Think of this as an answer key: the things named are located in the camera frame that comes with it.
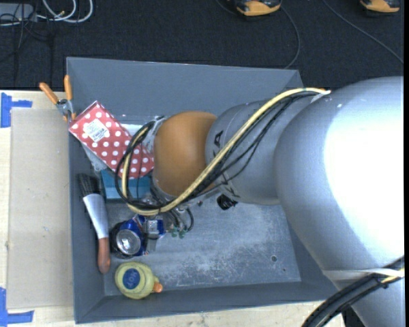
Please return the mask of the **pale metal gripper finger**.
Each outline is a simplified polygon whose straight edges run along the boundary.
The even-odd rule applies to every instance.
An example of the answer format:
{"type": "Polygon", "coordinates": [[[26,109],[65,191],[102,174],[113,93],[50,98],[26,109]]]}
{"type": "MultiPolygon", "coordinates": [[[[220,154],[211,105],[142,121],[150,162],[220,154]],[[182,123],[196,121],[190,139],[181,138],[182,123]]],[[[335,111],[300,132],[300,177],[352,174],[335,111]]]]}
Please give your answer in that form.
{"type": "Polygon", "coordinates": [[[146,249],[150,253],[156,250],[157,240],[159,239],[157,220],[147,220],[146,229],[146,249]]]}

